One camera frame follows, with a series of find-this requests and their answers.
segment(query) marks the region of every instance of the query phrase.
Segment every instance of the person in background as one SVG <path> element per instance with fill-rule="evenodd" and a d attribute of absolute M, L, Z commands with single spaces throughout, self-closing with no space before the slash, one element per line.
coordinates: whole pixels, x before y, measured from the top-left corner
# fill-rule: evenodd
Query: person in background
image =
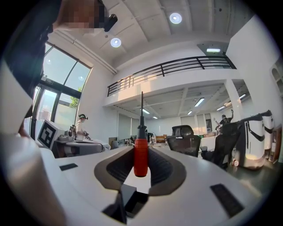
<path fill-rule="evenodd" d="M 101 0 L 49 0 L 40 1 L 21 21 L 4 52 L 4 60 L 17 82 L 33 98 L 43 75 L 45 43 L 54 30 L 83 29 L 91 32 L 101 25 L 106 11 Z M 25 118 L 32 116 L 32 109 Z M 21 136 L 30 137 L 19 128 Z"/>
<path fill-rule="evenodd" d="M 234 111 L 231 110 L 231 112 L 232 112 L 231 118 L 226 118 L 226 115 L 222 115 L 222 120 L 220 121 L 220 123 L 218 123 L 218 122 L 215 120 L 215 118 L 213 118 L 213 120 L 216 122 L 216 124 L 217 124 L 218 126 L 224 125 L 224 124 L 227 124 L 227 123 L 230 123 L 230 122 L 232 121 L 232 119 L 234 118 Z"/>
<path fill-rule="evenodd" d="M 88 119 L 85 114 L 80 114 L 79 115 L 79 120 L 76 122 L 76 139 L 78 140 L 83 140 L 83 138 L 88 138 L 88 133 L 83 130 L 82 124 L 85 122 L 85 120 Z"/>

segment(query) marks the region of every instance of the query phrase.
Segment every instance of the window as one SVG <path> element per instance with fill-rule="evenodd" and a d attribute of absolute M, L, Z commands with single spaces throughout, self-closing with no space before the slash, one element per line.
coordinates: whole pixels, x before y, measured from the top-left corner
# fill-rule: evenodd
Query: window
<path fill-rule="evenodd" d="M 62 129 L 69 130 L 75 124 L 78 101 L 79 99 L 69 95 L 60 95 L 54 122 Z"/>
<path fill-rule="evenodd" d="M 45 53 L 51 48 L 52 46 L 45 43 Z"/>
<path fill-rule="evenodd" d="M 90 69 L 81 63 L 77 63 L 72 70 L 65 86 L 78 90 L 84 86 L 85 80 L 88 77 Z"/>
<path fill-rule="evenodd" d="M 63 84 L 75 62 L 73 58 L 53 48 L 44 58 L 44 75 L 55 82 Z"/>
<path fill-rule="evenodd" d="M 55 98 L 57 94 L 49 90 L 44 90 L 43 96 L 41 97 L 40 104 L 36 116 L 36 125 L 35 125 L 35 140 L 39 135 L 40 129 L 43 125 L 44 120 L 51 119 L 51 113 L 53 110 Z"/>

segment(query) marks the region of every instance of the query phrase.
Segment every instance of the glass door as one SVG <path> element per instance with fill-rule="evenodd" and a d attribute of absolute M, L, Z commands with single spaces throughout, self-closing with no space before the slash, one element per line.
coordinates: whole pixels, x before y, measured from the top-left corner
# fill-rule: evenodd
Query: glass door
<path fill-rule="evenodd" d="M 54 111 L 57 95 L 58 93 L 50 91 L 44 87 L 41 87 L 38 92 L 31 120 L 31 137 L 34 140 L 37 140 L 44 120 L 53 121 L 52 113 Z"/>

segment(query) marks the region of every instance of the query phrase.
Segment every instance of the ceiling beam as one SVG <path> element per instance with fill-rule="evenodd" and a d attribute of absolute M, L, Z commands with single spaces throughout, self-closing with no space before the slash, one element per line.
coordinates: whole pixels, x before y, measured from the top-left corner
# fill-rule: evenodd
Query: ceiling beam
<path fill-rule="evenodd" d="M 139 28 L 139 30 L 141 31 L 141 33 L 143 34 L 143 38 L 145 41 L 149 41 L 147 36 L 145 35 L 145 32 L 143 31 L 142 27 L 140 26 L 140 24 L 138 23 L 136 17 L 133 15 L 133 13 L 131 12 L 131 10 L 127 7 L 127 5 L 124 3 L 124 0 L 118 0 L 119 4 L 125 8 L 126 11 L 128 11 L 128 13 L 131 15 L 132 17 L 132 21 L 134 22 L 134 24 Z"/>
<path fill-rule="evenodd" d="M 131 118 L 136 118 L 136 119 L 139 119 L 140 118 L 140 116 L 139 115 L 137 115 L 137 114 L 134 114 L 134 113 L 132 113 L 132 112 L 130 112 L 130 111 L 127 111 L 127 110 L 125 110 L 125 109 L 123 109 L 123 108 L 119 108 L 119 107 L 117 107 L 117 106 L 112 106 L 112 108 L 113 109 L 115 109 L 115 110 L 117 110 L 119 113 L 121 113 L 122 115 L 126 115 L 126 116 L 128 116 L 128 117 L 131 117 Z"/>
<path fill-rule="evenodd" d="M 185 98 L 184 100 L 197 99 L 197 98 L 200 98 L 200 96 L 188 97 L 188 98 Z M 171 102 L 175 102 L 175 101 L 181 101 L 181 100 L 182 99 L 177 99 L 177 100 L 172 100 L 172 101 L 165 101 L 165 102 L 159 102 L 159 103 L 154 103 L 154 104 L 147 104 L 147 105 L 144 105 L 144 107 L 154 106 L 154 105 L 158 105 L 158 104 L 167 104 L 167 103 L 171 103 Z"/>
<path fill-rule="evenodd" d="M 215 101 L 215 100 L 221 95 L 221 93 L 223 93 L 225 90 L 226 90 L 225 85 L 221 86 L 221 87 L 219 88 L 219 90 L 218 90 L 215 94 L 213 94 L 213 96 L 212 96 L 206 103 L 204 103 L 204 104 L 199 108 L 199 110 L 197 111 L 196 114 L 198 114 L 200 111 L 202 111 L 202 110 L 204 110 L 204 109 L 206 109 L 206 108 L 210 108 L 211 105 L 214 103 L 214 101 Z"/>
<path fill-rule="evenodd" d="M 239 92 L 242 92 L 243 89 L 245 89 L 245 88 L 246 88 L 246 86 L 245 86 L 245 85 L 242 85 L 242 86 L 237 90 L 237 92 L 238 92 L 238 93 L 239 93 Z M 230 97 L 228 97 L 226 100 L 222 101 L 220 104 L 218 104 L 216 107 L 214 107 L 214 109 L 218 109 L 218 108 L 224 106 L 225 103 L 228 103 L 228 102 L 230 102 L 230 101 L 231 101 L 231 100 L 230 100 Z"/>
<path fill-rule="evenodd" d="M 143 100 L 143 106 L 146 107 L 150 112 L 152 112 L 154 116 L 161 118 L 161 116 L 156 112 L 156 110 L 154 110 L 150 105 L 148 105 L 145 100 Z"/>
<path fill-rule="evenodd" d="M 161 17 L 162 17 L 162 22 L 163 22 L 166 34 L 171 35 L 172 33 L 171 33 L 171 30 L 170 30 L 168 19 L 166 17 L 165 12 L 164 12 L 164 7 L 161 5 L 159 0 L 155 0 L 155 2 L 158 5 L 158 8 L 160 9 L 160 14 L 161 14 Z"/>
<path fill-rule="evenodd" d="M 184 9 L 184 18 L 187 24 L 187 29 L 193 31 L 193 25 L 191 21 L 191 9 L 188 0 L 181 0 L 181 5 Z"/>
<path fill-rule="evenodd" d="M 209 31 L 212 33 L 214 32 L 214 0 L 207 0 L 208 3 L 208 28 Z"/>
<path fill-rule="evenodd" d="M 234 17 L 235 17 L 235 3 L 232 0 L 229 0 L 229 11 L 228 11 L 228 21 L 226 28 L 226 35 L 230 35 L 232 33 Z"/>
<path fill-rule="evenodd" d="M 178 112 L 178 116 L 181 114 L 181 111 L 183 109 L 184 103 L 185 103 L 185 98 L 187 97 L 187 91 L 188 91 L 188 87 L 184 88 L 183 90 L 183 96 L 182 96 L 182 100 L 181 100 L 181 104 L 180 104 L 180 108 L 179 108 L 179 112 Z"/>

